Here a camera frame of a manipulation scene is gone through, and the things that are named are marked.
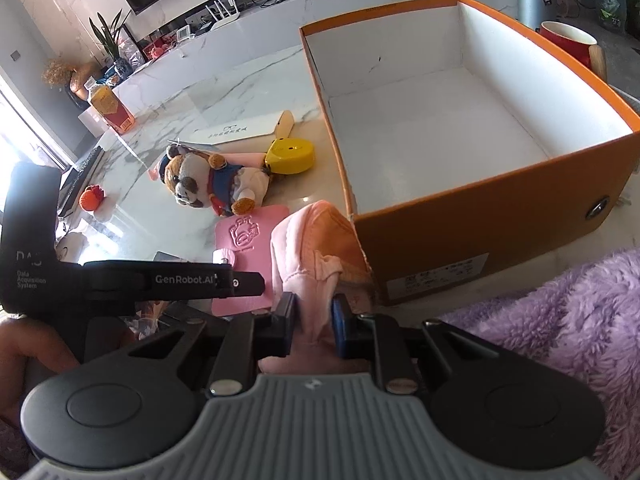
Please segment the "person left hand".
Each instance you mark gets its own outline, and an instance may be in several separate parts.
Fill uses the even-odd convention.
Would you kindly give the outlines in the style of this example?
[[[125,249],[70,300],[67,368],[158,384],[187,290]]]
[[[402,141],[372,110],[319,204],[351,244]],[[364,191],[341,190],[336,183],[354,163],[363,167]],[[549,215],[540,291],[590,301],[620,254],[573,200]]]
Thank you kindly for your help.
[[[0,344],[1,418],[17,427],[29,361],[36,360],[54,374],[72,370],[79,363],[52,327],[30,318],[2,321]]]

